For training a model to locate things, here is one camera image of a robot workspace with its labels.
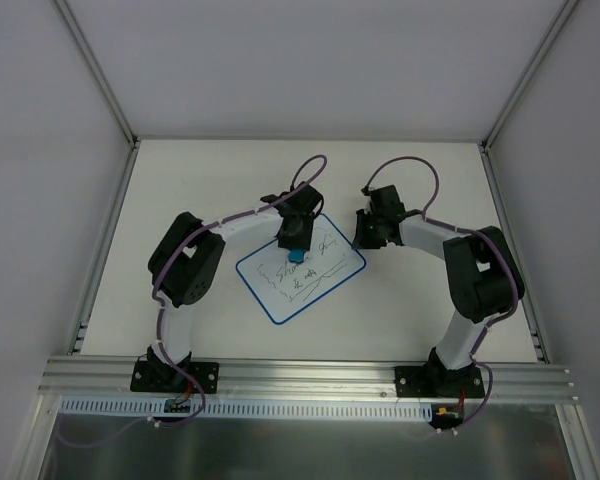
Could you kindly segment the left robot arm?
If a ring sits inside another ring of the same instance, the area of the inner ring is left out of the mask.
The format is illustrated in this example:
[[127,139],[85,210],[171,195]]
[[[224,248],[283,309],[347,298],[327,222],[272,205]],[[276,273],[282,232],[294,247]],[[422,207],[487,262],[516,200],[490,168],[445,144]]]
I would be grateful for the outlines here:
[[279,195],[262,197],[251,209],[206,223],[190,212],[179,214],[148,261],[152,298],[159,304],[156,337],[134,365],[130,390],[151,393],[209,393],[199,385],[199,364],[188,337],[190,307],[211,288],[227,241],[268,228],[277,247],[296,266],[308,259],[314,221],[324,197],[306,182]]

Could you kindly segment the blue foam whiteboard eraser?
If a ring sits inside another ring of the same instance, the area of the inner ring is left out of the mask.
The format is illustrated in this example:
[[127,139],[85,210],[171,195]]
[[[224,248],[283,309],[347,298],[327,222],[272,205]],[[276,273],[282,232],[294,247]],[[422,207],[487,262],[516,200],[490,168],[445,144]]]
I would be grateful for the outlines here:
[[306,251],[302,249],[292,249],[288,254],[288,261],[294,264],[302,264],[305,261]]

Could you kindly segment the blue-framed small whiteboard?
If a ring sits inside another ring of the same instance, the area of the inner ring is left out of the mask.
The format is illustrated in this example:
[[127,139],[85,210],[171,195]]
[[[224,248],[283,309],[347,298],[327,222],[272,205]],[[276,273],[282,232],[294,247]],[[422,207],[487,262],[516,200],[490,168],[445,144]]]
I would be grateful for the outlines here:
[[283,325],[361,273],[366,258],[325,214],[314,222],[311,248],[297,264],[272,240],[235,266],[269,320]]

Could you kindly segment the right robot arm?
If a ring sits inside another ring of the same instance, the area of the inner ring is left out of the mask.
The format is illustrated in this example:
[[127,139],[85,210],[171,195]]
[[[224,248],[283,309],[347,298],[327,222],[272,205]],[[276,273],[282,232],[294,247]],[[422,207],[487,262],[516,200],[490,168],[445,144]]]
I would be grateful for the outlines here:
[[525,286],[503,232],[453,227],[406,210],[395,186],[365,187],[356,211],[353,247],[410,247],[444,262],[454,312],[442,340],[412,373],[396,372],[397,393],[454,397],[469,393],[479,373],[475,355],[490,326],[512,315]]

